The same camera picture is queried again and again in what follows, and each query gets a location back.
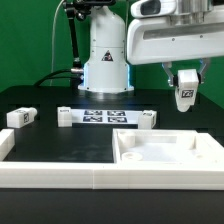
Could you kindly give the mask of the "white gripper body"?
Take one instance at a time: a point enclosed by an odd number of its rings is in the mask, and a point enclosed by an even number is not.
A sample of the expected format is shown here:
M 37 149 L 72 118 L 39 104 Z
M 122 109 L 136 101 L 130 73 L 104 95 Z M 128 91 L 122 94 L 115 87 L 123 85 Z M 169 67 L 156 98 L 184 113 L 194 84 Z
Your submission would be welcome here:
M 127 59 L 133 65 L 224 56 L 224 3 L 139 0 L 131 15 Z

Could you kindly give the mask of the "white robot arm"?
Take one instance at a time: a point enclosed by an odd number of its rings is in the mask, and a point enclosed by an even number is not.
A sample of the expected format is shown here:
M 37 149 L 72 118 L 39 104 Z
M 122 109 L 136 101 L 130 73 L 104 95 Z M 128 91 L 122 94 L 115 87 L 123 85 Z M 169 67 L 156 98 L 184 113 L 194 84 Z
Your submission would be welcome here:
M 131 65 L 160 63 L 176 98 L 191 102 L 212 57 L 224 56 L 224 3 L 212 0 L 139 0 L 134 20 L 106 6 L 91 9 L 90 57 L 79 89 L 99 96 L 134 90 Z

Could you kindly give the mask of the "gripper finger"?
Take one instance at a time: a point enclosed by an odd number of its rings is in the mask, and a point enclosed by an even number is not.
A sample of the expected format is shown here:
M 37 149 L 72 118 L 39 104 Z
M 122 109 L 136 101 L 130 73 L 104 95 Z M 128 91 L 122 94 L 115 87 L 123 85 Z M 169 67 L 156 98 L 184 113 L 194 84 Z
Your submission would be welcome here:
M 164 62 L 162 64 L 162 67 L 165 71 L 165 73 L 167 74 L 168 76 L 168 84 L 170 87 L 174 87 L 177 85 L 177 76 L 174 75 L 171 71 L 171 68 L 172 68 L 172 63 L 171 62 Z
M 205 81 L 205 74 L 207 70 L 209 69 L 211 64 L 211 59 L 210 58 L 202 58 L 200 60 L 200 68 L 197 72 L 198 74 L 198 79 L 200 83 L 203 83 Z

